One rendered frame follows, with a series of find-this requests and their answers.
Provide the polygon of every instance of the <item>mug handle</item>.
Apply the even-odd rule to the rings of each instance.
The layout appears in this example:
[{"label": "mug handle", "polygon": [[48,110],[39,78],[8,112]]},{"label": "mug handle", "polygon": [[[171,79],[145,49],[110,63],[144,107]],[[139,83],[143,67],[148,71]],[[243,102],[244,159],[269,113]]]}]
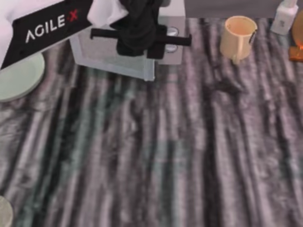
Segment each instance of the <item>mug handle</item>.
[{"label": "mug handle", "polygon": [[232,62],[235,65],[239,65],[240,63],[240,56],[242,54],[243,45],[244,45],[244,38],[240,36],[238,41],[237,53],[232,57]]}]

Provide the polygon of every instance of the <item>table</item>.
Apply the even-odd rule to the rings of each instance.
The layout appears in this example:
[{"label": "table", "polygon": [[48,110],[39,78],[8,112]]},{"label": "table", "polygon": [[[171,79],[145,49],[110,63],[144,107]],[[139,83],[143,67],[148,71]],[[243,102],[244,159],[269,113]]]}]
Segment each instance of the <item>table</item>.
[{"label": "table", "polygon": [[300,227],[303,64],[256,20],[237,68],[223,19],[190,19],[183,64],[155,82],[45,53],[30,95],[0,104],[0,195],[17,227]]}]

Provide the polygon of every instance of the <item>mug rim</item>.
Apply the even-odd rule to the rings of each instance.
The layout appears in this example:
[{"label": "mug rim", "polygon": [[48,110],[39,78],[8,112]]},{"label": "mug rim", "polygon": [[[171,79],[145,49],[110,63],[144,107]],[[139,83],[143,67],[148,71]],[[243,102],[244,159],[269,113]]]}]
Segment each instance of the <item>mug rim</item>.
[{"label": "mug rim", "polygon": [[249,20],[250,22],[252,22],[253,24],[254,24],[254,26],[255,26],[255,30],[252,32],[252,33],[254,33],[255,31],[257,31],[257,29],[258,29],[258,25],[257,25],[257,23],[253,20],[253,19],[251,19],[251,18],[249,18],[249,17],[246,17],[246,16],[232,16],[232,17],[229,17],[229,18],[227,18],[226,19],[226,21],[225,21],[225,23],[224,23],[224,28],[226,28],[226,30],[228,31],[228,32],[230,32],[231,34],[233,34],[233,35],[235,35],[235,36],[242,36],[242,37],[244,37],[244,36],[251,36],[251,34],[247,34],[247,35],[240,35],[240,34],[237,34],[237,33],[234,33],[233,31],[231,31],[228,27],[227,27],[227,22],[229,21],[229,20],[231,20],[231,19],[234,19],[234,18],[245,18],[245,19],[247,19],[247,20]]}]

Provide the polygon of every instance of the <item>beige round object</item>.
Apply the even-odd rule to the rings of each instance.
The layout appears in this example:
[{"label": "beige round object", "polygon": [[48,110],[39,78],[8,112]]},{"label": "beige round object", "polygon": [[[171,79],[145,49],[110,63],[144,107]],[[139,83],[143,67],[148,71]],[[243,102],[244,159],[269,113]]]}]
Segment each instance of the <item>beige round object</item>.
[{"label": "beige round object", "polygon": [[251,51],[258,26],[252,19],[244,16],[230,17],[225,21],[220,43],[220,52],[239,64]]},{"label": "beige round object", "polygon": [[0,196],[0,227],[11,227],[13,216],[14,213],[11,204]]}]

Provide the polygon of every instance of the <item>black bar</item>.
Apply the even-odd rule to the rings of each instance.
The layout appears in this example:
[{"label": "black bar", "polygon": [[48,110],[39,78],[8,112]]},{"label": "black bar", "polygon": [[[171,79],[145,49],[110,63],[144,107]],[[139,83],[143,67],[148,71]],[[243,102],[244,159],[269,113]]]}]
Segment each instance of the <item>black bar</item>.
[{"label": "black bar", "polygon": [[[90,38],[93,39],[94,37],[118,39],[119,33],[115,30],[105,30],[105,29],[93,28],[90,33]],[[192,36],[189,35],[189,37],[175,37],[175,36],[168,36],[168,35],[157,35],[155,42],[161,43],[161,44],[191,46]]]}]

